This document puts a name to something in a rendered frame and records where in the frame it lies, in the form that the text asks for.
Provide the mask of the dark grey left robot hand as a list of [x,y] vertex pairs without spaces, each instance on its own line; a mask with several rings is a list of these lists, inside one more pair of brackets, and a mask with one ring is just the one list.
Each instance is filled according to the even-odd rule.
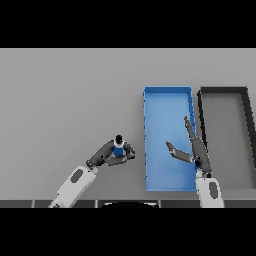
[[86,161],[86,165],[90,169],[102,166],[104,163],[106,163],[108,166],[119,165],[125,163],[127,160],[135,158],[135,150],[126,141],[124,141],[124,155],[115,157],[114,140],[110,140],[109,142],[105,143],[89,160]]

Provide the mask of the blue rectangular bin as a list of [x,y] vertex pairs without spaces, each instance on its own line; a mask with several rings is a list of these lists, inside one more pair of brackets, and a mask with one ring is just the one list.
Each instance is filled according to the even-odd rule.
[[143,97],[146,190],[195,191],[195,164],[172,157],[166,145],[169,141],[175,148],[192,155],[184,121],[187,116],[196,131],[192,88],[145,86]]

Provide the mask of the dark grey rectangular bin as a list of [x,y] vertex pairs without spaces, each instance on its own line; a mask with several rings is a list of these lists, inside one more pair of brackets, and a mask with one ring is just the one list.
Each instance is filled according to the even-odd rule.
[[222,189],[256,189],[256,130],[244,87],[201,87],[201,135]]

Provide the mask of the blue pipe with dark end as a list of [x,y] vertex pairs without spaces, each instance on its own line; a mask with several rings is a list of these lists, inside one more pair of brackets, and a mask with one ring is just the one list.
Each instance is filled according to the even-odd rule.
[[121,135],[117,135],[114,140],[114,156],[123,156],[124,155],[124,141]]

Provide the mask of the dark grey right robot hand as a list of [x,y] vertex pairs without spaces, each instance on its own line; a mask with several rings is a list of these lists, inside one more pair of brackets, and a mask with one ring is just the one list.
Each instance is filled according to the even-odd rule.
[[174,145],[169,141],[166,142],[166,146],[172,157],[186,163],[194,162],[196,167],[201,171],[202,176],[210,178],[212,175],[212,168],[206,146],[204,145],[202,139],[195,134],[192,124],[187,116],[184,117],[184,123],[191,142],[192,153],[189,154],[175,148]]

